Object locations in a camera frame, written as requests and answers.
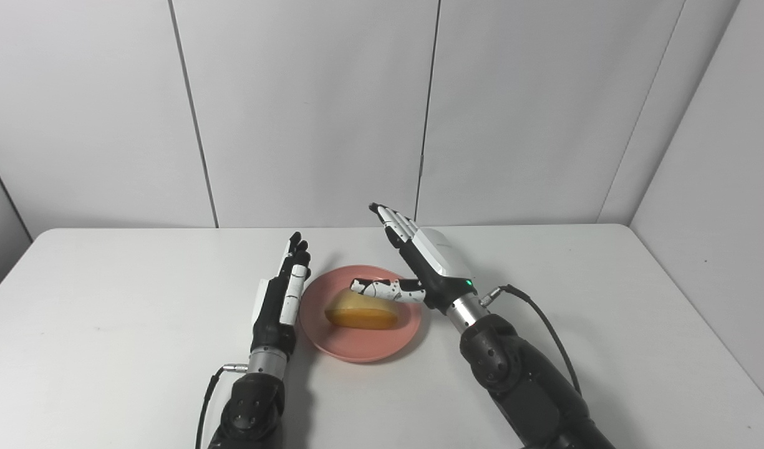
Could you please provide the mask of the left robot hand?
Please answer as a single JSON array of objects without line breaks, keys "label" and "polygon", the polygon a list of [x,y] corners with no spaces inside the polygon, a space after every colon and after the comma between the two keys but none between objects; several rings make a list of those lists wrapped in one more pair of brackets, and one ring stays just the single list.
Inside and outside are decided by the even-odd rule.
[{"label": "left robot hand", "polygon": [[277,276],[268,281],[259,315],[253,325],[251,350],[278,350],[290,359],[296,346],[294,325],[304,284],[311,276],[311,254],[300,232],[288,241]]}]

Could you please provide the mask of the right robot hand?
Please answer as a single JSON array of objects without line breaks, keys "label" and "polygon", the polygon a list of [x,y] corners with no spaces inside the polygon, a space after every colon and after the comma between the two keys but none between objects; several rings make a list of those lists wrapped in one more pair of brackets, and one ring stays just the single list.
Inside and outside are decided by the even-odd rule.
[{"label": "right robot hand", "polygon": [[350,289],[368,297],[397,303],[420,303],[446,314],[453,303],[465,296],[477,296],[470,268],[447,238],[433,228],[416,222],[379,203],[369,205],[384,225],[385,235],[413,279],[360,279]]}]

